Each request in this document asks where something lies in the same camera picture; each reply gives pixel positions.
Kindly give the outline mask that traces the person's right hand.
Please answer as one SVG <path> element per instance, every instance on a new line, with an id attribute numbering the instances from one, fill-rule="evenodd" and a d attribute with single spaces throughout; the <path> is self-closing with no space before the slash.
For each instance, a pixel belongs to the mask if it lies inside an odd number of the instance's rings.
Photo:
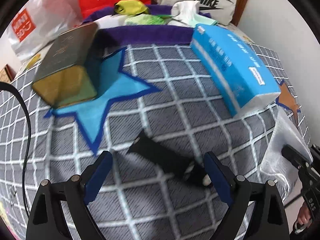
<path id="1" fill-rule="evenodd" d="M 310 211 L 306 202 L 300 207 L 297 222 L 299 225 L 305 225 L 307 228 L 312 224 L 313 219 L 311 218 Z"/>

